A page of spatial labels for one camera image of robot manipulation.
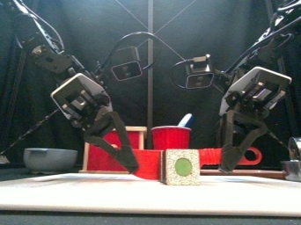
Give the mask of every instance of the black backdrop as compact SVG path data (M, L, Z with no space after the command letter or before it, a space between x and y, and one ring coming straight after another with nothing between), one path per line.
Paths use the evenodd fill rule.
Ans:
M150 3L153 2L153 21ZM210 87L185 91L173 86L170 68L183 59L211 55L217 69L226 69L243 51L253 45L268 29L266 3L277 6L280 1L256 0L27 0L24 3L54 26L63 38L66 53L75 55L90 71L103 61L118 40L128 33L153 31L169 46L161 50L161 58L153 68L153 126L177 125L186 113L193 113L190 128L191 148L214 148L218 109L223 93ZM51 92L56 84L54 75L37 68L24 57L16 43L4 9L0 7L0 128L1 149L7 148L20 134L55 110ZM270 130L282 142L298 135L300 66L298 44L286 52L286 71L294 76L292 97L297 130L289 128L286 102L281 102L266 119ZM140 46L144 62L147 44ZM111 79L107 91L114 111L126 126L147 126L147 73L128 81ZM284 147L268 135L254 142L264 153L260 168L277 167L288 159ZM83 133L74 128L60 113L7 152L13 163L23 162L24 148L63 148L80 152L83 162Z

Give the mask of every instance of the red container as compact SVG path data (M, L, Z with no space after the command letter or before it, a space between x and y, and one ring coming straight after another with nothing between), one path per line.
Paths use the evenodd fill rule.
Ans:
M187 127L161 126L151 129L154 149L189 149L190 132Z
M126 127L127 134L134 149L144 148L146 127ZM112 130L103 139L115 147L120 147L122 143L115 130ZM127 172L111 155L99 147L86 143L83 171L98 172Z

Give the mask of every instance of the red wooden box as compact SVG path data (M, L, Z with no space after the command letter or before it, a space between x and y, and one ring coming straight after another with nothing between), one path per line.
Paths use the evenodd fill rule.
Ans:
M131 147L134 149L144 149L146 127L126 127L130 137ZM116 131L112 130L103 139L116 147L120 147L120 140ZM118 161L99 147L84 143L83 170L82 172L116 172L127 173Z

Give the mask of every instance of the red cup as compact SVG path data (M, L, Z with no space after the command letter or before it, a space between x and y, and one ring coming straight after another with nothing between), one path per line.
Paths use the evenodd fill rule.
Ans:
M154 149L189 149L190 132L187 127L161 126L151 129Z

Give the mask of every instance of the gray bowl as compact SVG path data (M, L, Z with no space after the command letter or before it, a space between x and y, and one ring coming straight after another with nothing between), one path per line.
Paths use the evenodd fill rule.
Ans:
M301 161L282 161L286 180L301 182Z
M76 157L70 149L24 149L24 166L32 173L55 174L74 167Z

